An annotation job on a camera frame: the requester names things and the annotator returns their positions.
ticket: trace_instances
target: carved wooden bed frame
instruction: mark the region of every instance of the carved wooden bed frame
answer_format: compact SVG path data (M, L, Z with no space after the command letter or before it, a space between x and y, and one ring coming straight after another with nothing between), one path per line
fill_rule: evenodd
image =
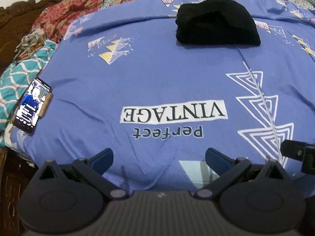
M0 7L0 74L12 62L15 47L43 9L62 0L16 2ZM20 236L24 232L17 214L17 201L37 167L21 159L14 151L0 148L0 236Z

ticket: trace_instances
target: blue bedsheet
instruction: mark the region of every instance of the blue bedsheet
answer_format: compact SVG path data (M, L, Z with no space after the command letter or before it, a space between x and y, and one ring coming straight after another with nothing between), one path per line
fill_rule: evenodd
M253 163L277 159L305 196L315 178L282 157L284 139L314 143L314 15L291 2L235 0L250 12L260 47L176 41L183 3L137 0L76 20L40 77L53 100L33 136L10 140L41 165L70 163L105 148L104 177L133 190L197 188L216 175L213 147Z

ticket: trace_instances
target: teal patterned blanket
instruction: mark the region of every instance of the teal patterned blanket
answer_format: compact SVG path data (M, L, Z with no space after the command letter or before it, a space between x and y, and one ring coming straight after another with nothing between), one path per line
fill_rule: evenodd
M57 44L49 39L30 59L18 64L11 63L0 77L0 132L7 125L16 102L23 95L36 75L46 67L57 48ZM0 147L4 147L4 139L0 137Z

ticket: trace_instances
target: phone screen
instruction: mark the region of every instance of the phone screen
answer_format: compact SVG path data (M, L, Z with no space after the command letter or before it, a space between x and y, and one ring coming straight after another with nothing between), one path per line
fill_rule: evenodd
M18 110L16 111L14 126L28 134L32 134L38 120L38 114L51 87L36 77L25 91Z

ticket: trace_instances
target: ribbed black surface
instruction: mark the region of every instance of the ribbed black surface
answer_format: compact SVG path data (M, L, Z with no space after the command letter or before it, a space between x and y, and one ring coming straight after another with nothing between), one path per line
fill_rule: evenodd
M25 236L39 236L27 232ZM211 201L190 193L135 192L111 202L94 224L68 236L254 236L228 223ZM297 232L278 236L297 236Z

